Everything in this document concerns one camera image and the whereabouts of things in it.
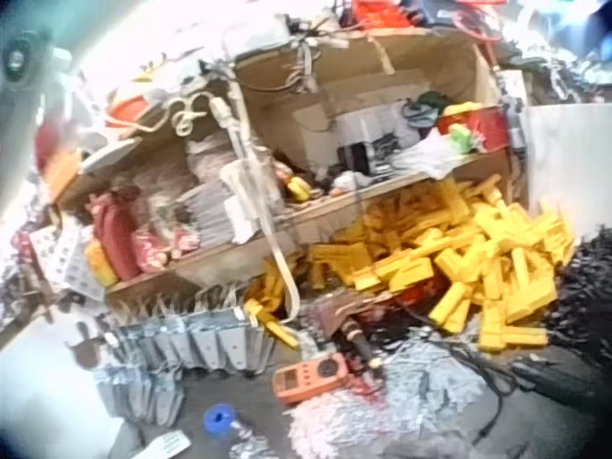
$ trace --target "multimeter dial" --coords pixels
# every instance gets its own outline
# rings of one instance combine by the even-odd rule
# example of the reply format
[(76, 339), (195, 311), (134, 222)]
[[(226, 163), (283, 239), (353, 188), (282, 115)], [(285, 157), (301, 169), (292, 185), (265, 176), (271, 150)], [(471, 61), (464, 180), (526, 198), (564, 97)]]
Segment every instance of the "multimeter dial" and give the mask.
[(321, 378), (331, 378), (338, 373), (338, 362), (334, 359), (325, 359), (318, 364), (317, 374)]

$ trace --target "blue spool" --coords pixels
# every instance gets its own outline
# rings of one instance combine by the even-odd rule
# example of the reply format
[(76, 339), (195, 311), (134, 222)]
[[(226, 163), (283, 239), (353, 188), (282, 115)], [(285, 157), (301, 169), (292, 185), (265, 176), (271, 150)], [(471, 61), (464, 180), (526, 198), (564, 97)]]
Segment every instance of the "blue spool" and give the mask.
[(215, 436), (230, 433), (236, 410), (230, 404), (214, 404), (204, 413), (204, 430)]

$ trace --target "orange multimeter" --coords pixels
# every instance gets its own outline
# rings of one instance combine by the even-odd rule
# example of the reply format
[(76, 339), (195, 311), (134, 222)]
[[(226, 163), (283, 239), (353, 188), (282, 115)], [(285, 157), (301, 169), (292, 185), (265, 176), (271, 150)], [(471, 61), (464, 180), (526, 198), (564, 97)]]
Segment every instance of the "orange multimeter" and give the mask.
[(340, 353), (276, 370), (273, 391), (284, 404), (296, 404), (347, 384), (348, 368)]

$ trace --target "workbench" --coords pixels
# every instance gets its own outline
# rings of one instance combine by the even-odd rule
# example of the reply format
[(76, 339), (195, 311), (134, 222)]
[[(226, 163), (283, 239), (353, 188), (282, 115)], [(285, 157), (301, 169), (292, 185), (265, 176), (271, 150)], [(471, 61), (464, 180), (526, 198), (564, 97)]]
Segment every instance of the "workbench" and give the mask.
[[(556, 347), (538, 352), (556, 362), (559, 369), (582, 377), (596, 377), (596, 373), (575, 355)], [(281, 346), (276, 348), (270, 368), (266, 373), (249, 380), (242, 376), (222, 377), (220, 374), (187, 372), (183, 377), (186, 401), (174, 428), (182, 429), (192, 446), (177, 456), (178, 459), (227, 459), (227, 446), (220, 444), (203, 431), (202, 416), (209, 406), (218, 403), (232, 404), (242, 419), (251, 423), (255, 434), (268, 438), (270, 447), (279, 459), (297, 458), (292, 450), (287, 432), (291, 416), (273, 395), (271, 375), (276, 367), (298, 360), (298, 354)], [(449, 420), (451, 428), (460, 427), (472, 435), (492, 417), (496, 408), (493, 393), (484, 386), (483, 395), (456, 419)], [(581, 456), (592, 441), (604, 419), (577, 412), (574, 409), (541, 397), (536, 393), (517, 390), (506, 399), (501, 416), (491, 434), (482, 440), (478, 449), (487, 453), (504, 453), (507, 448), (529, 442), (524, 459), (573, 459)], [(165, 433), (158, 426), (142, 428), (146, 442)], [(360, 448), (346, 451), (341, 457), (376, 457), (375, 450)]]

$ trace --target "multimeter screen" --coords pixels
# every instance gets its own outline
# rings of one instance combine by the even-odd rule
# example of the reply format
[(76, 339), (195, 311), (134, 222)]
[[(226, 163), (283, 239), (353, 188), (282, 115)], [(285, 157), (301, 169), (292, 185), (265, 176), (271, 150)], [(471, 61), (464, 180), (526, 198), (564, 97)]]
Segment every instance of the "multimeter screen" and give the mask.
[(285, 375), (285, 389), (295, 389), (297, 387), (297, 373), (295, 370), (289, 370)]

